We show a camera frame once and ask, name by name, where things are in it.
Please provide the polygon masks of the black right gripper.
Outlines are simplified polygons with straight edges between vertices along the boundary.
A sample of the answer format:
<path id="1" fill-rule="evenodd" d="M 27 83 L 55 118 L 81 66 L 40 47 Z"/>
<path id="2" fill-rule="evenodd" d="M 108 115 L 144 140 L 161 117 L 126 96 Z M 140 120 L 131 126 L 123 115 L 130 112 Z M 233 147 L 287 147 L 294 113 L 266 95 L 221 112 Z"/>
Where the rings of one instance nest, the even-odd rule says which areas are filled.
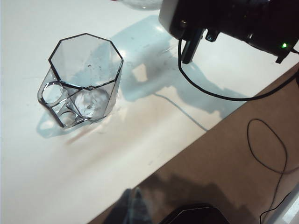
<path id="1" fill-rule="evenodd" d="M 214 42 L 219 33 L 237 39 L 247 34 L 247 3 L 244 0 L 179 0 L 174 10 L 174 37 L 186 41 L 182 52 L 182 63 L 192 61 L 203 29 L 206 37 Z"/>

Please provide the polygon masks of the translucent left gripper finger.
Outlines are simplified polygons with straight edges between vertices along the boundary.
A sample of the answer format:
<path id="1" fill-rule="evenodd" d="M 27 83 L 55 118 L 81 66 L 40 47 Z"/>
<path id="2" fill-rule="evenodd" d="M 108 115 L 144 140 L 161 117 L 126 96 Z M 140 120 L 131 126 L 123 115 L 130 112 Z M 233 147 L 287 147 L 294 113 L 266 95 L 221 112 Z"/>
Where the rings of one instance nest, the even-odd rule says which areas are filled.
<path id="1" fill-rule="evenodd" d="M 140 188 L 126 189 L 119 199 L 120 224 L 151 224 L 152 219 Z"/>

